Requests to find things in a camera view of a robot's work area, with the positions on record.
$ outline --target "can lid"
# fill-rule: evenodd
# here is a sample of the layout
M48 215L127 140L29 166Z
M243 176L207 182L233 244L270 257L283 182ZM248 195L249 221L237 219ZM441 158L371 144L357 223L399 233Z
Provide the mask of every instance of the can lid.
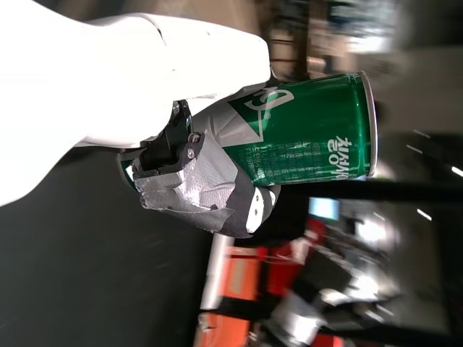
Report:
M371 142L371 159L370 159L370 170L368 171L367 177L373 176L376 169L376 163L378 161L378 126L376 124L376 111L375 101L373 100L373 93L371 91L370 81L368 80L365 71L359 71L358 75L363 82L365 89L365 97L367 98L367 110L368 119L370 121L370 142Z

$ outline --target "black pole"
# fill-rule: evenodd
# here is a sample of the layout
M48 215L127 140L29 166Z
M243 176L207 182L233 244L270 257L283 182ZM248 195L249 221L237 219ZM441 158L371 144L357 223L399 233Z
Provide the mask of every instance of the black pole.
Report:
M329 181L283 186L282 194L294 197L395 202L463 204L463 185L417 184L392 181Z
M346 331L323 328L320 333L393 346L463 346L463 338L395 325L378 325L369 329Z

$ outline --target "silver tape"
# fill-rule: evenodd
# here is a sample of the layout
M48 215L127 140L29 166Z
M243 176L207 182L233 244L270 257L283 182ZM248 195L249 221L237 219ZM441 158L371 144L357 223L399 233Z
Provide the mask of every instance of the silver tape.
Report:
M145 208L160 210L209 231L220 231L234 212L226 201L235 189L237 167L205 133L203 147L181 171L135 181Z

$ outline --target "soda can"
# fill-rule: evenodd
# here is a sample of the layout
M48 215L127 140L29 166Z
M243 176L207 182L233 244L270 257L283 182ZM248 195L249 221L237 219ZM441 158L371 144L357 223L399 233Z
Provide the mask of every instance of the soda can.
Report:
M269 87L193 118L257 186L372 176L375 106L364 72Z

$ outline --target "blurry background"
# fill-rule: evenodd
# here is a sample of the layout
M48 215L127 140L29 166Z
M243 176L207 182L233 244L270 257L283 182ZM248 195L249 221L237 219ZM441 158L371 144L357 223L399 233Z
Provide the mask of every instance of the blurry background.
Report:
M376 177L282 198L367 246L340 251L362 271L352 295L397 296L391 324L463 335L460 0L38 2L82 21L153 12L254 33L285 82L365 70L379 113ZM67 163L79 155L0 209L0 344L191 346L211 236L140 208L111 153ZM305 232L290 229L273 239ZM267 239L256 233L256 244Z

